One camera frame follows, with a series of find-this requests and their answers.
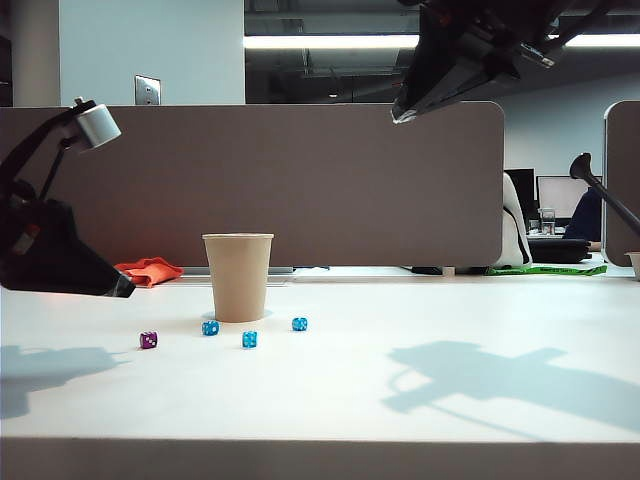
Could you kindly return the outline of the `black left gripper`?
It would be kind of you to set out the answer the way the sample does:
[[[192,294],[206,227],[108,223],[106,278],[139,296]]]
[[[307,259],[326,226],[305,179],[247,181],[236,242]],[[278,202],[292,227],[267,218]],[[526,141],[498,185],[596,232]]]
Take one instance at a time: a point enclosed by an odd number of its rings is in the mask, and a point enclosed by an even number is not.
[[[12,200],[1,214],[1,284],[114,298],[129,298],[136,289],[130,276],[79,238],[72,208],[56,200]]]

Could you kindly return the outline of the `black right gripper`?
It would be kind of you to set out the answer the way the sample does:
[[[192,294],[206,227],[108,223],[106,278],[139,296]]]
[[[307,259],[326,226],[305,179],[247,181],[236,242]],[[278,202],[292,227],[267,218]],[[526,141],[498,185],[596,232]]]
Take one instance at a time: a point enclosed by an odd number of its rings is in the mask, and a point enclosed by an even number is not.
[[[425,1],[410,66],[391,108],[394,122],[410,122],[461,101],[491,79],[518,79],[518,59],[544,69],[549,1]]]

